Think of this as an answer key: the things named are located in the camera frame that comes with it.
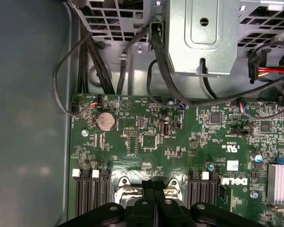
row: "metal bracket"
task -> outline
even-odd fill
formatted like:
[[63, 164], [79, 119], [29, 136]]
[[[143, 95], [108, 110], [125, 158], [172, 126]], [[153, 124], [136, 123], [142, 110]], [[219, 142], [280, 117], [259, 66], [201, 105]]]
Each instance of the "metal bracket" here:
[[119, 55], [119, 59], [120, 59], [120, 60], [124, 60], [124, 61], [126, 61], [126, 63], [127, 63], [127, 54], [126, 54], [126, 53], [120, 54], [120, 55]]
[[156, 1], [156, 5], [152, 6], [151, 14], [152, 15], [162, 15], [163, 6], [161, 5], [161, 1]]
[[[165, 198], [183, 200], [180, 184], [176, 178], [169, 181], [163, 192]], [[131, 186], [128, 178], [126, 176], [122, 177], [114, 194], [114, 202], [120, 204], [122, 200], [128, 201], [129, 199], [140, 197], [143, 197], [142, 186]]]

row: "integrated circuit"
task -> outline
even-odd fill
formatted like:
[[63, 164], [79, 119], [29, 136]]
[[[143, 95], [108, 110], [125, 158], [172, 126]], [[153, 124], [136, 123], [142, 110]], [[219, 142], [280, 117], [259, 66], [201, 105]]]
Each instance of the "integrated circuit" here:
[[211, 124], [221, 124], [221, 114], [218, 112], [213, 112], [210, 114]]
[[156, 149], [157, 148], [157, 135], [143, 135], [141, 148]]
[[262, 121], [260, 125], [261, 132], [270, 132], [271, 122]]

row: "capacitor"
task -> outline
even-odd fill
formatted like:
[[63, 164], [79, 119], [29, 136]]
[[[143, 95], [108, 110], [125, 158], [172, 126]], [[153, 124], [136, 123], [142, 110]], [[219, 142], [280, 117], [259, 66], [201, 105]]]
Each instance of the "capacitor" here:
[[258, 153], [252, 153], [250, 155], [250, 159], [253, 160], [253, 161], [256, 161], [256, 162], [262, 162], [263, 157], [262, 157], [262, 155], [259, 155]]
[[214, 170], [214, 165], [212, 162], [206, 162], [205, 163], [205, 166], [206, 168], [209, 170], [209, 171], [213, 171]]

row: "screw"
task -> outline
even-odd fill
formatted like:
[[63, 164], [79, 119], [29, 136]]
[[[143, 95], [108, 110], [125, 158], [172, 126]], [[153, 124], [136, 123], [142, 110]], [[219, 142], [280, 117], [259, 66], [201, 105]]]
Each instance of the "screw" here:
[[138, 46], [138, 48], [137, 48], [137, 52], [138, 52], [138, 53], [142, 53], [142, 51], [143, 51], [143, 47]]
[[257, 192], [251, 192], [250, 193], [251, 198], [257, 199], [259, 197], [259, 194]]
[[167, 102], [167, 105], [173, 105], [173, 104], [175, 104], [173, 101], [171, 101], [171, 100], [169, 100], [168, 102]]
[[203, 204], [197, 205], [197, 208], [200, 210], [204, 210], [206, 207]]
[[83, 130], [81, 131], [81, 135], [82, 135], [83, 137], [87, 137], [87, 136], [89, 135], [89, 131], [87, 131], [86, 129], [83, 129]]
[[165, 204], [172, 204], [172, 201], [171, 200], [165, 200], [164, 203]]

